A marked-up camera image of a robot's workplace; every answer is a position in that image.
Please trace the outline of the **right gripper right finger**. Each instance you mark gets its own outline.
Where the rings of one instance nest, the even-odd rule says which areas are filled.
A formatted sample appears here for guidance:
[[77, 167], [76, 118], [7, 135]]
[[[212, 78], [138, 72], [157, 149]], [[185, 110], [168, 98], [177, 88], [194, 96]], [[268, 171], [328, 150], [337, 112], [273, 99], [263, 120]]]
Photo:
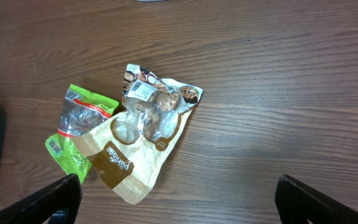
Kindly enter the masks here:
[[283, 224], [358, 224], [358, 212], [299, 180], [281, 175], [275, 204]]

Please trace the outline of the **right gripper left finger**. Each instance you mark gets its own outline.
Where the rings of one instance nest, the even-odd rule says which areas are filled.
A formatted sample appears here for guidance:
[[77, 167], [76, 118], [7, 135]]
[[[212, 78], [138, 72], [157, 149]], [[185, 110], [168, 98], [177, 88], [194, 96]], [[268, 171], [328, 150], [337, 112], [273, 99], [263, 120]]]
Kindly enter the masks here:
[[0, 211], [0, 224], [73, 224], [82, 199], [79, 177], [69, 174]]

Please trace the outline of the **beige cookie bag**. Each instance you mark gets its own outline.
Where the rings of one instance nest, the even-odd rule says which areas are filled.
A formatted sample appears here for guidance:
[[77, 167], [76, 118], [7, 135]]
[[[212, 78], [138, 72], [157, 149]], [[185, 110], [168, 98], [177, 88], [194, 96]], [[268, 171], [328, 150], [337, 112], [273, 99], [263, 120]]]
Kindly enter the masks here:
[[137, 204], [154, 187], [202, 94], [200, 87], [128, 64], [124, 111], [72, 141], [113, 192]]

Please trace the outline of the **green snack bag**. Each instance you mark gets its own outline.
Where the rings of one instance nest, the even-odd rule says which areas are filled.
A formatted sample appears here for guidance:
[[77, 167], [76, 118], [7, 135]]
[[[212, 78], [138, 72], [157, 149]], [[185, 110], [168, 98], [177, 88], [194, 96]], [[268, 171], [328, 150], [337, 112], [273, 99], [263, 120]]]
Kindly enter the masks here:
[[83, 182], [91, 169], [72, 138], [91, 131], [114, 114], [119, 102], [71, 84], [64, 97], [57, 133], [45, 141], [45, 147], [66, 174], [76, 174]]

